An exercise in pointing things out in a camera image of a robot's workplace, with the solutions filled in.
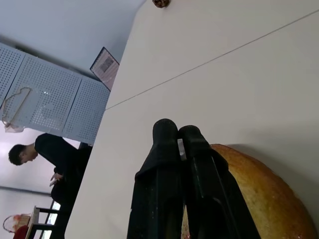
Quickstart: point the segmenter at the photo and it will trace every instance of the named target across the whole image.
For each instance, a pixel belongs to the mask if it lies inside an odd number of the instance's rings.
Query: golden crust
[[[313,222],[292,189],[262,162],[221,144],[262,239],[317,239]]]

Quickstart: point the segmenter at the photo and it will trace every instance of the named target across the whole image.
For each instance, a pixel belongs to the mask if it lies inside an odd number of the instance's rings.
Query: pegboard
[[[82,77],[26,54],[7,98],[18,93],[23,87],[32,90],[26,98],[23,91],[6,102],[4,120],[61,136]]]
[[[110,96],[102,82],[83,77],[63,137],[93,144]]]
[[[25,53],[0,43],[0,106],[7,95]]]

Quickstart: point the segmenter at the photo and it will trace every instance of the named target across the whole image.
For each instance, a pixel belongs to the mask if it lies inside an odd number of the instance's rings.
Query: man's hand
[[[52,178],[51,178],[51,183],[50,183],[50,187],[54,184],[56,184],[58,181],[60,181],[61,179],[63,178],[62,175],[58,174],[58,173],[55,173]]]

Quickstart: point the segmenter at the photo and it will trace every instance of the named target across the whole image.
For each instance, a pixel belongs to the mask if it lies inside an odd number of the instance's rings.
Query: small round object
[[[167,7],[169,5],[169,0],[153,0],[155,6],[159,8]]]

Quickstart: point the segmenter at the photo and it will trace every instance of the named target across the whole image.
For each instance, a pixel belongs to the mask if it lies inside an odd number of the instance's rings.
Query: man's hair
[[[25,145],[17,144],[12,147],[12,149],[9,152],[9,161],[13,163],[14,165],[22,165],[20,154],[22,151],[24,151]]]

